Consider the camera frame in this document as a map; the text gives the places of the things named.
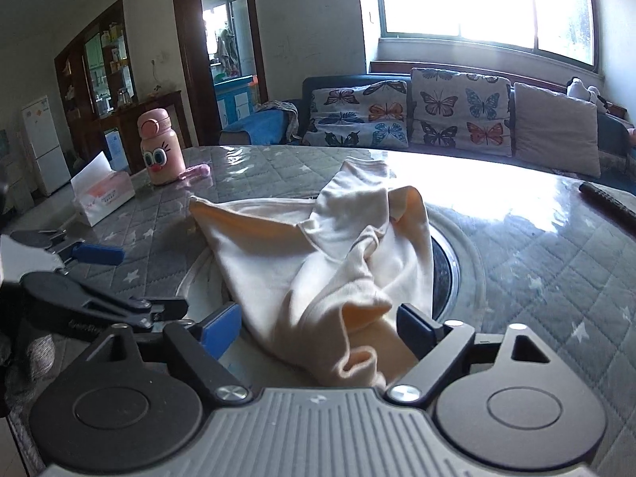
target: couch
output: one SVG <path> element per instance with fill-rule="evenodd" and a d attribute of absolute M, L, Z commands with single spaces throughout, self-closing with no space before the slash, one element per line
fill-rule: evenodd
<path fill-rule="evenodd" d="M 411 77 L 405 74 L 368 74 L 359 76 L 327 76 L 307 78 L 303 82 L 302 98 L 288 100 L 295 104 L 298 109 L 299 129 L 298 135 L 303 136 L 309 125 L 310 103 L 312 92 L 316 89 L 355 87 L 373 84 L 386 80 L 400 80 L 408 84 L 407 101 L 413 100 L 411 95 Z M 514 90 L 511 92 L 511 117 L 510 125 L 514 130 L 515 106 Z M 413 119 L 411 106 L 407 108 L 407 123 Z M 222 145 L 273 145 L 287 143 L 284 137 L 287 129 L 287 116 L 282 111 L 261 111 L 245 119 L 239 120 L 230 126 L 225 127 L 221 135 Z M 602 174 L 599 178 L 576 174 L 579 178 L 593 182 L 605 184 L 614 188 L 627 191 L 636 190 L 636 185 L 630 180 L 626 171 L 626 160 L 631 151 L 628 141 L 628 132 L 624 124 L 611 115 L 598 115 L 598 147 L 600 154 L 600 164 Z M 463 151 L 460 149 L 440 149 L 427 145 L 409 143 L 410 152 L 420 152 L 424 154 L 452 155 L 453 157 L 467 157 L 471 159 L 481 159 L 496 163 L 507 163 L 534 170 L 554 172 L 540 165 L 527 163 L 517 157 L 502 157 L 482 152 Z"/>

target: butterfly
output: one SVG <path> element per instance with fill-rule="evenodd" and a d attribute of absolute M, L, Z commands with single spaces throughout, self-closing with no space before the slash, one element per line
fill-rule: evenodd
<path fill-rule="evenodd" d="M 375 126 L 375 131 L 373 132 L 371 147 L 379 146 L 387 136 L 393 136 L 399 142 L 408 143 L 404 130 L 400 124 L 391 124 L 390 126 L 387 126 L 386 124 L 377 124 Z"/>
<path fill-rule="evenodd" d="M 332 89 L 329 92 L 325 105 L 335 104 L 336 102 L 343 102 L 348 104 L 359 104 L 357 98 L 354 95 L 353 89 Z"/>
<path fill-rule="evenodd" d="M 495 145 L 503 145 L 504 143 L 504 127 L 501 123 L 488 130 L 470 122 L 466 122 L 466 126 L 468 127 L 468 132 L 471 133 L 471 141 L 476 145 L 481 145 L 484 141 L 486 141 L 486 145 L 489 144 L 489 141 Z"/>
<path fill-rule="evenodd" d="M 479 74 L 466 74 L 466 78 L 468 78 L 469 81 L 473 82 L 479 81 L 479 79 L 486 79 L 486 82 L 488 82 L 489 84 L 495 84 L 495 82 L 499 80 L 499 77 L 486 77 Z"/>
<path fill-rule="evenodd" d="M 387 89 L 388 87 L 392 87 L 396 91 L 400 93 L 404 93 L 406 95 L 406 82 L 403 81 L 380 81 L 375 84 L 371 84 L 367 89 L 365 89 L 362 94 L 363 95 L 371 95 L 378 91 L 379 89 Z"/>
<path fill-rule="evenodd" d="M 424 79 L 432 79 L 435 80 L 442 79 L 444 81 L 449 81 L 453 78 L 453 75 L 457 75 L 457 72 L 450 72 L 447 70 L 435 70 L 433 68 L 424 68 L 423 70 L 418 70 Z"/>
<path fill-rule="evenodd" d="M 357 133 L 350 132 L 347 138 L 344 136 L 336 136 L 334 133 L 325 133 L 324 141 L 330 147 L 355 147 L 358 144 L 358 131 Z"/>
<path fill-rule="evenodd" d="M 364 120 L 362 120 L 361 118 L 358 118 L 355 113 L 353 112 L 348 112 L 348 113 L 330 113 L 329 116 L 327 116 L 326 118 L 323 118 L 322 120 L 320 120 L 318 122 L 321 125 L 325 125 L 325 124 L 363 124 L 365 123 Z"/>
<path fill-rule="evenodd" d="M 498 93 L 493 93 L 483 102 L 477 93 L 467 87 L 466 96 L 471 106 L 471 115 L 475 118 L 479 118 L 482 113 L 488 117 L 488 120 L 494 120 L 497 117 L 497 106 L 499 105 Z"/>
<path fill-rule="evenodd" d="M 457 97 L 446 97 L 441 100 L 441 95 L 438 98 L 437 93 L 435 93 L 435 98 L 433 98 L 426 91 L 421 91 L 420 95 L 424 98 L 424 103 L 426 104 L 424 108 L 428 114 L 435 116 L 439 113 L 441 116 L 453 116 L 453 107 L 457 102 Z"/>
<path fill-rule="evenodd" d="M 404 108 L 402 104 L 394 102 L 389 107 L 389 104 L 385 104 L 382 107 L 380 104 L 373 104 L 369 108 L 369 121 L 377 122 L 377 120 L 381 120 L 383 118 L 400 120 L 404 121 Z"/>
<path fill-rule="evenodd" d="M 455 147 L 455 136 L 457 135 L 457 127 L 452 126 L 438 133 L 435 128 L 424 120 L 418 120 L 422 124 L 424 130 L 425 145 L 439 145 L 440 147 Z"/>

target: plush toy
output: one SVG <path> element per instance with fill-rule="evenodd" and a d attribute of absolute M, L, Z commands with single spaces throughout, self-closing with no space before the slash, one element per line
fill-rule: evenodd
<path fill-rule="evenodd" d="M 581 79 L 576 77 L 570 79 L 567 83 L 567 96 L 591 102 L 597 107 L 599 113 L 607 113 L 607 100 L 600 96 L 599 89 L 593 85 L 585 89 L 585 85 Z"/>

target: tissue box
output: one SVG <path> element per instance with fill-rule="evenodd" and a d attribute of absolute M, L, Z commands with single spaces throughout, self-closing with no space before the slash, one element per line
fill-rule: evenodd
<path fill-rule="evenodd" d="M 128 173 L 111 170 L 104 152 L 71 179 L 71 186 L 73 205 L 88 226 L 96 225 L 135 195 Z"/>

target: refrigerator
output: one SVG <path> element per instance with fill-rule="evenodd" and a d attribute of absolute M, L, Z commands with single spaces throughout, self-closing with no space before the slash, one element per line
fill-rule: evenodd
<path fill-rule="evenodd" d="M 37 186 L 50 195 L 71 180 L 64 154 L 57 138 L 48 97 L 42 97 L 22 108 L 27 155 L 31 158 Z"/>

